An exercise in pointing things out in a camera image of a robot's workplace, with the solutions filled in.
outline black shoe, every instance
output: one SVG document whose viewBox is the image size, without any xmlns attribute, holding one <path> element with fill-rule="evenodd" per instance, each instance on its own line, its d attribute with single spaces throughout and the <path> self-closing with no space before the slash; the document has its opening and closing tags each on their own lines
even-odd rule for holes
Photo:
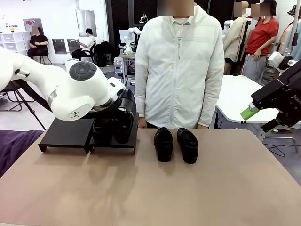
<svg viewBox="0 0 301 226">
<path fill-rule="evenodd" d="M 173 135 L 167 128 L 160 128 L 154 137 L 158 160 L 169 162 L 173 153 Z"/>
<path fill-rule="evenodd" d="M 177 141 L 180 145 L 184 162 L 194 164 L 198 158 L 198 140 L 197 138 L 184 128 L 179 128 Z"/>
</svg>

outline person in white jacket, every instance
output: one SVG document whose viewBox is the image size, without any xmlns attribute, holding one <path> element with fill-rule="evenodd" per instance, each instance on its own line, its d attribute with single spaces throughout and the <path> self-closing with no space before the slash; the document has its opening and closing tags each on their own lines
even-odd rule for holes
<svg viewBox="0 0 301 226">
<path fill-rule="evenodd" d="M 177 6 L 187 2 L 177 0 Z M 139 127 L 207 129 L 223 71 L 221 25 L 200 6 L 194 6 L 193 16 L 150 20 L 135 56 Z"/>
</svg>

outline black hair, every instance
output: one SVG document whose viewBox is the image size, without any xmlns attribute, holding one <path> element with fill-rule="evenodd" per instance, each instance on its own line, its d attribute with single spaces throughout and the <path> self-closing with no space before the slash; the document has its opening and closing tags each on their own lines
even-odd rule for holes
<svg viewBox="0 0 301 226">
<path fill-rule="evenodd" d="M 270 3 L 270 5 L 271 5 L 271 15 L 276 16 L 277 2 L 274 1 L 274 0 L 264 0 L 263 3 Z"/>
<path fill-rule="evenodd" d="M 86 29 L 86 33 L 89 33 L 89 34 L 91 34 L 91 35 L 92 35 L 92 34 L 93 34 L 93 31 L 92 31 L 92 29 L 91 29 L 91 28 L 87 28 L 87 29 Z"/>
</svg>

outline red t-shirt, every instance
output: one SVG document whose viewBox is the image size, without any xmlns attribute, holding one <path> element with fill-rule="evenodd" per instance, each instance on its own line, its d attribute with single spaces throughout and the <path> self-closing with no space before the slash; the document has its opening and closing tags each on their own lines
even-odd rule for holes
<svg viewBox="0 0 301 226">
<path fill-rule="evenodd" d="M 260 20 L 253 30 L 246 52 L 254 54 L 260 46 L 270 40 L 272 37 L 277 36 L 279 31 L 279 22 L 275 18 L 271 18 L 266 24 L 263 19 Z M 267 55 L 270 52 L 270 45 L 261 51 L 261 55 Z"/>
</svg>

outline white drawer unit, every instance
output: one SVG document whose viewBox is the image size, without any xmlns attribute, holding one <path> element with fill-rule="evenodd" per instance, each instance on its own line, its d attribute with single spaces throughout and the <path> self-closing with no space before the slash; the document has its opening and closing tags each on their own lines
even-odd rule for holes
<svg viewBox="0 0 301 226">
<path fill-rule="evenodd" d="M 30 32 L 0 34 L 0 46 L 26 55 L 29 50 Z"/>
</svg>

